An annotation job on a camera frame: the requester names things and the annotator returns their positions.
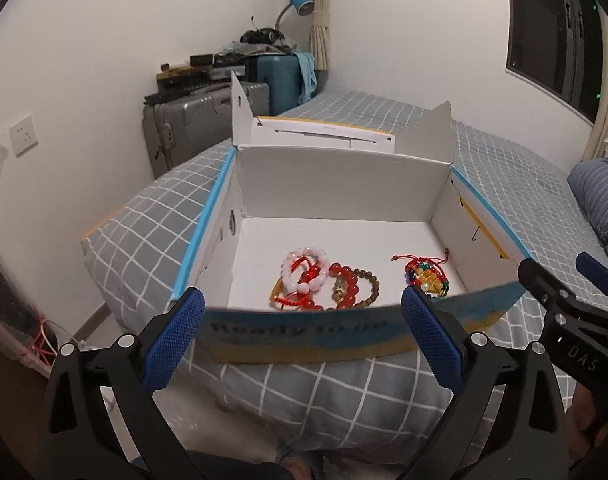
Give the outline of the beige curtain left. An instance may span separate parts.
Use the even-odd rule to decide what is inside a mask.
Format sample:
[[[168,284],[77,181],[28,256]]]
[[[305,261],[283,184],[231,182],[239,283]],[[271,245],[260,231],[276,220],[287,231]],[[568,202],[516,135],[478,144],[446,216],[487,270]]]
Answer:
[[[331,0],[313,0],[313,14],[310,19],[309,46],[315,58],[316,70],[327,72],[331,51]]]

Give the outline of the teal suitcase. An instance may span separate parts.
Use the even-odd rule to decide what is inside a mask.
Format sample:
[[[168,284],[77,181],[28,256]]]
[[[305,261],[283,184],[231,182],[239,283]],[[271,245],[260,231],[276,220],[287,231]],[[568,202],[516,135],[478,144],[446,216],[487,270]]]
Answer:
[[[299,106],[302,76],[294,53],[260,55],[254,62],[252,73],[256,82],[267,84],[269,88],[269,110],[272,116]],[[319,90],[318,74],[319,70],[316,70],[317,90],[313,96],[317,96]]]

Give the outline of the dark window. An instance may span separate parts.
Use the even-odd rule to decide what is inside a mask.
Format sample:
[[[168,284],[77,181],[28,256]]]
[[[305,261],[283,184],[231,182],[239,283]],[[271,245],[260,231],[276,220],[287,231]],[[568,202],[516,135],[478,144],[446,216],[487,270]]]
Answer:
[[[506,68],[594,122],[603,72],[598,2],[510,0]]]

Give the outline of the grey hard suitcase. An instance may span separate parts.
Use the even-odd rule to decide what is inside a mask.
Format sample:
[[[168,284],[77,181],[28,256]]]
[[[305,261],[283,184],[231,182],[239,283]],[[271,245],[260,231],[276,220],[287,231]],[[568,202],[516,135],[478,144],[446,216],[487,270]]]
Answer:
[[[146,105],[144,141],[155,179],[232,134],[231,83],[211,84],[188,96]]]

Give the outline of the blue desk lamp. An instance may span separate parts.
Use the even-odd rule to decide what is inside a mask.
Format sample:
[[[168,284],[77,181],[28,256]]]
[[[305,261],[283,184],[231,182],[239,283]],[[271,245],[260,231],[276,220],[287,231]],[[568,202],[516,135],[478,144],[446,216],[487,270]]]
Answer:
[[[284,15],[293,9],[298,16],[308,16],[315,10],[315,3],[313,0],[287,0],[287,5],[278,14],[275,21],[275,29],[279,30]]]

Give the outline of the red braided bracelet gold tube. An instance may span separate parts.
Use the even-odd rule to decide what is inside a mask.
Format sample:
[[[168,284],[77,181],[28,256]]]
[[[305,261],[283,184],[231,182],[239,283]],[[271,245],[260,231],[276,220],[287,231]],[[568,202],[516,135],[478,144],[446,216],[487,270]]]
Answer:
[[[280,311],[309,311],[315,308],[311,282],[320,273],[319,264],[310,256],[287,256],[280,277],[269,295],[269,304]]]

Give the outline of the white wall socket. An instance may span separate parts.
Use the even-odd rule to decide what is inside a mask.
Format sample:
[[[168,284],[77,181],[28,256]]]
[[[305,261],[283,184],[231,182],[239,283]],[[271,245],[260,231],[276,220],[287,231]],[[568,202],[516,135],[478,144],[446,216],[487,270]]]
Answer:
[[[33,116],[27,115],[9,128],[13,153],[20,157],[38,145]]]

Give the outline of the teal cloth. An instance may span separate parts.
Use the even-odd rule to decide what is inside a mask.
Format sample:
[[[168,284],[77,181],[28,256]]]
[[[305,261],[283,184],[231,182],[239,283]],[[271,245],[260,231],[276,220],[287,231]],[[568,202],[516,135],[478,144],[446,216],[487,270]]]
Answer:
[[[298,104],[309,102],[317,90],[316,60],[309,52],[294,52],[297,58],[299,73],[302,76],[301,91],[298,96]]]

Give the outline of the red cord bracelet gold charm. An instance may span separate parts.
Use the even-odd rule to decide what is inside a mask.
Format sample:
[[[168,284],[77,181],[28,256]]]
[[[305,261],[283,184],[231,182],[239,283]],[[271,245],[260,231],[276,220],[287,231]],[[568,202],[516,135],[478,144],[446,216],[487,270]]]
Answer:
[[[448,262],[450,256],[449,249],[444,249],[444,255],[442,257],[429,257],[429,256],[417,256],[413,254],[401,254],[401,255],[392,255],[391,261],[399,261],[399,260],[409,260],[414,261],[416,263],[425,262],[430,264],[431,266],[441,266]]]

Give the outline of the black clutter on suitcases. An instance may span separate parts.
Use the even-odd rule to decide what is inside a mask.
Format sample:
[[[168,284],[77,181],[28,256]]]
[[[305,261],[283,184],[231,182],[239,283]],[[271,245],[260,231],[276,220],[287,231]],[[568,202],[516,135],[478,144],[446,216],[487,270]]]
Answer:
[[[292,54],[296,48],[296,41],[279,29],[253,26],[219,52],[193,54],[185,62],[162,64],[155,76],[157,90],[144,97],[144,105],[164,104],[211,84],[226,84],[231,73],[251,81],[257,73],[257,58]]]

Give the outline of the blue yellow cardboard box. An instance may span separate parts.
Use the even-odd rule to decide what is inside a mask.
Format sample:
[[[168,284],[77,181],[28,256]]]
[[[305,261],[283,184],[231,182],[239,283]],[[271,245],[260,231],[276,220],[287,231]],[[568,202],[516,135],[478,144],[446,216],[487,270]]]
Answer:
[[[453,165],[451,110],[408,133],[255,115],[231,84],[232,145],[174,285],[205,300],[197,338],[215,361],[313,363],[391,356],[415,343],[400,298],[416,276],[470,332],[523,295],[527,249]],[[442,257],[441,266],[392,255]],[[287,256],[320,266],[315,308],[269,295]]]

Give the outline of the blue striped rolled duvet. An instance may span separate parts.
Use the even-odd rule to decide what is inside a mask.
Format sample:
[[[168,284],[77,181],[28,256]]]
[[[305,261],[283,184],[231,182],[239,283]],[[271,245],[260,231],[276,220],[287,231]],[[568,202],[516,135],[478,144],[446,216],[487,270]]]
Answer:
[[[608,257],[608,158],[580,162],[567,182]]]

